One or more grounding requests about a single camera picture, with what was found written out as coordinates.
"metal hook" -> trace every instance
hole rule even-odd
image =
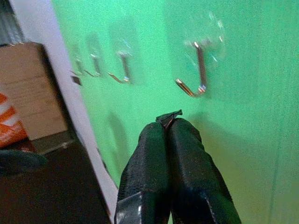
[[[99,67],[99,58],[94,55],[94,54],[90,54],[90,56],[93,59],[93,65],[94,65],[94,69],[95,69],[95,75],[91,74],[89,71],[84,70],[88,75],[92,76],[92,77],[100,77],[101,76],[101,72],[100,72],[100,67]]]
[[[176,84],[185,91],[190,97],[200,97],[206,91],[206,68],[204,62],[203,50],[199,46],[198,42],[194,42],[193,46],[196,48],[197,59],[199,64],[199,77],[200,85],[197,92],[193,92],[182,80],[177,78],[175,80]]]
[[[83,75],[83,66],[82,66],[82,62],[81,62],[78,58],[76,58],[75,63],[76,63],[76,66],[77,66],[77,69],[78,69],[79,73],[76,73],[76,72],[74,72],[74,71],[71,71],[71,73],[73,73],[73,74],[76,75],[76,76],[81,76],[81,75]]]
[[[114,78],[119,83],[129,83],[131,78],[130,78],[130,71],[129,71],[128,62],[127,62],[127,54],[122,51],[119,51],[118,55],[121,57],[123,70],[125,72],[123,81],[119,80],[115,75],[113,75],[110,72],[108,72],[108,75],[110,75],[112,78]]]

